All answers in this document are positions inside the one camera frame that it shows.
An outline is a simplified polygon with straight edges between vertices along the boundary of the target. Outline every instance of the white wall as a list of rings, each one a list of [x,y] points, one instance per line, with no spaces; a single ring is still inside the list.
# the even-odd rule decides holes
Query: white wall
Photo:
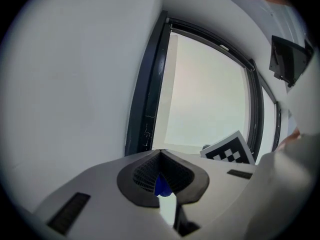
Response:
[[[302,135],[320,134],[319,69],[320,54],[316,49],[304,73],[296,81],[285,101]]]
[[[232,0],[254,20],[271,44],[271,36],[305,46],[303,21],[291,6],[265,0]]]
[[[27,210],[124,156],[139,66],[162,0],[31,0],[4,46],[3,172]]]
[[[297,127],[297,123],[293,116],[290,116],[288,119],[288,135],[291,135]]]

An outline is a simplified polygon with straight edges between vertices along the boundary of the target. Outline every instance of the window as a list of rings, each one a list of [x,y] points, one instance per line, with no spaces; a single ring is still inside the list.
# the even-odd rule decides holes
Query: window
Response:
[[[279,105],[255,62],[163,11],[141,63],[125,155],[151,149],[198,154],[238,130],[255,161],[278,145]]]
[[[238,130],[247,139],[245,70],[220,51],[171,32],[152,149],[199,154]]]

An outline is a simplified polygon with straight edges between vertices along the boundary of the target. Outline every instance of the dark window frame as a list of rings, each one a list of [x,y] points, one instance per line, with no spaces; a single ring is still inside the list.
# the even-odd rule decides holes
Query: dark window frame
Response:
[[[149,41],[149,43],[157,43],[157,48],[154,49],[148,43],[141,63],[130,111],[125,156],[152,149],[169,38],[171,31],[173,31],[220,51],[246,69],[251,109],[247,144],[256,161],[263,136],[264,101],[261,78],[255,61],[248,59],[229,42],[202,27],[176,18],[164,20],[163,17],[167,13],[167,11],[162,11],[160,14]],[[146,55],[150,56],[154,63],[146,65],[144,63]]]

